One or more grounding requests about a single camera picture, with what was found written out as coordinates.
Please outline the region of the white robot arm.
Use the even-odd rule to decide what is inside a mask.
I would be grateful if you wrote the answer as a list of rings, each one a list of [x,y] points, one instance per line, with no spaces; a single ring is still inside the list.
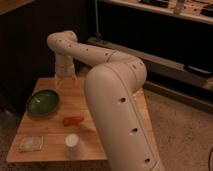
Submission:
[[[57,76],[71,76],[75,59],[91,67],[84,94],[111,170],[165,171],[134,99],[147,77],[143,61],[118,50],[82,44],[72,31],[49,35],[47,44],[55,53]]]

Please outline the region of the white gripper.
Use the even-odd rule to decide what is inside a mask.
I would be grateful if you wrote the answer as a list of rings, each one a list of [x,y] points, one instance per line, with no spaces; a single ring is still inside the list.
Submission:
[[[56,54],[55,55],[55,78],[56,88],[60,87],[60,79],[71,77],[72,85],[76,84],[75,65],[71,56]]]

